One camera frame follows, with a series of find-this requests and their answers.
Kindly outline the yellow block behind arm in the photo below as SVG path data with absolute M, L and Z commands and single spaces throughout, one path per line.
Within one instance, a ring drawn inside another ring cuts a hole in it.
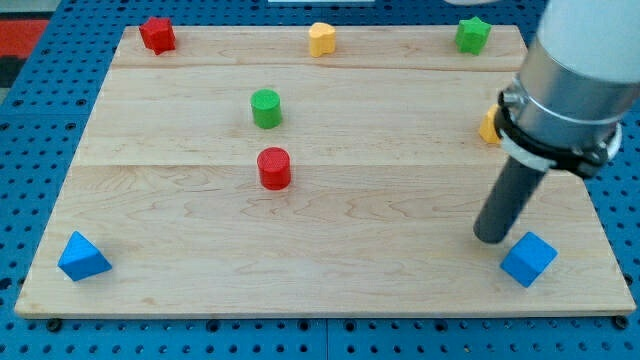
M 478 134 L 482 140 L 484 140 L 487 144 L 491 145 L 499 145 L 501 142 L 500 137 L 498 136 L 498 132 L 495 128 L 495 117 L 498 114 L 499 105 L 492 105 L 487 112 L 485 113 L 480 127 L 478 129 Z

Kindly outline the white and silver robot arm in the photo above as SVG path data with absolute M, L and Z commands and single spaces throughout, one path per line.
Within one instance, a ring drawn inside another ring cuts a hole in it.
M 639 0 L 550 0 L 495 128 L 519 163 L 591 178 L 638 97 Z

